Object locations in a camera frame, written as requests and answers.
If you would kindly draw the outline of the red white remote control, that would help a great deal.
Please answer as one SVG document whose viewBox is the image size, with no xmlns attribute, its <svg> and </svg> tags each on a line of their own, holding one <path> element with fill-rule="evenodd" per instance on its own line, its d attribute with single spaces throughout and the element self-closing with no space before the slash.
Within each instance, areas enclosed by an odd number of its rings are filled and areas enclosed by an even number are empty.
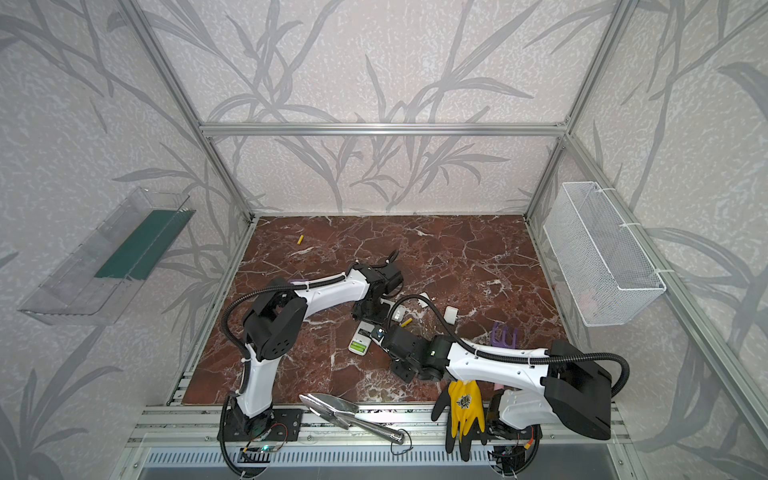
<svg viewBox="0 0 768 480">
<path fill-rule="evenodd" d="M 352 341 L 356 341 L 356 342 L 365 344 L 365 345 L 368 346 L 368 348 L 367 348 L 367 351 L 368 351 L 368 349 L 369 349 L 369 347 L 370 347 L 370 345 L 372 343 L 372 340 L 370 339 L 369 334 L 370 334 L 371 330 L 373 328 L 375 328 L 375 327 L 376 327 L 376 325 L 374 325 L 372 323 L 369 323 L 369 322 L 366 322 L 366 321 L 360 321 L 358 326 L 355 329 L 355 333 L 353 334 L 353 337 L 350 340 L 350 343 Z M 364 355 L 361 355 L 358 352 L 352 351 L 349 348 L 349 345 L 348 345 L 348 350 L 351 353 L 355 354 L 355 355 L 364 356 L 367 353 L 367 351 L 366 351 Z"/>
</svg>

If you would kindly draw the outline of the green battery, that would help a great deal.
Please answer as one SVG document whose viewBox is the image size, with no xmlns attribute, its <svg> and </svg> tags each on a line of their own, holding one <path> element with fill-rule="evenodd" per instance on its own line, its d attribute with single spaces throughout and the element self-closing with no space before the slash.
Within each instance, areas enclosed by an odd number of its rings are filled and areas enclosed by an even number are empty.
<svg viewBox="0 0 768 480">
<path fill-rule="evenodd" d="M 368 348 L 368 346 L 367 346 L 367 345 L 365 345 L 365 344 L 362 344 L 362 343 L 356 342 L 356 341 L 352 341 L 352 342 L 350 343 L 350 345 L 349 345 L 349 348 L 350 348 L 352 351 L 355 351 L 355 352 L 358 352 L 358 353 L 360 353 L 361 355 L 364 355 L 364 354 L 365 354 L 365 352 L 367 351 L 367 348 Z"/>
</svg>

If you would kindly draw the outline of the white remote battery cover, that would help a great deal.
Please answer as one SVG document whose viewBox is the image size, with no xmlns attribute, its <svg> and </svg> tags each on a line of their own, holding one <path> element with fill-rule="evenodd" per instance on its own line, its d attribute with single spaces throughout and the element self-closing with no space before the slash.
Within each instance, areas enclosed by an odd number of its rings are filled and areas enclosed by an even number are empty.
<svg viewBox="0 0 768 480">
<path fill-rule="evenodd" d="M 457 321 L 458 309 L 453 306 L 447 306 L 443 317 L 447 324 L 454 325 Z"/>
</svg>

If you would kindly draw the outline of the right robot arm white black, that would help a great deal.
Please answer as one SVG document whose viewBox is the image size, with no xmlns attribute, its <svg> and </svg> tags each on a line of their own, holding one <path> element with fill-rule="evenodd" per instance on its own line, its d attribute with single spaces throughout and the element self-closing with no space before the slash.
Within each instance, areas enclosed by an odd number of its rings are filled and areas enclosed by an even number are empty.
<svg viewBox="0 0 768 480">
<path fill-rule="evenodd" d="M 499 420 L 513 429 L 558 420 L 587 438 L 611 437 L 612 398 L 624 388 L 630 372 L 622 356 L 584 353 L 565 340 L 533 350 L 479 345 L 460 338 L 434 304 L 424 302 L 445 329 L 444 335 L 425 339 L 390 320 L 372 333 L 405 382 L 414 377 L 437 382 L 450 376 L 464 384 L 501 384 L 510 389 L 501 395 L 496 411 Z"/>
</svg>

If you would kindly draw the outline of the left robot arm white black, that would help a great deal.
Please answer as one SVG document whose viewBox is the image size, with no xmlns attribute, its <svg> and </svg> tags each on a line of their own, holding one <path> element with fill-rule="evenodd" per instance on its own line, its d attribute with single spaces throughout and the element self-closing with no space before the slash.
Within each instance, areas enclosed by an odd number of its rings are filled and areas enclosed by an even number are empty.
<svg viewBox="0 0 768 480">
<path fill-rule="evenodd" d="M 390 298 L 402 287 L 397 250 L 380 264 L 352 264 L 346 271 L 316 280 L 277 278 L 261 290 L 241 296 L 222 313 L 219 329 L 241 354 L 243 376 L 223 405 L 218 439 L 226 431 L 254 440 L 275 423 L 272 389 L 280 358 L 296 343 L 311 315 L 351 302 L 351 315 L 368 325 L 382 325 L 392 309 Z"/>
</svg>

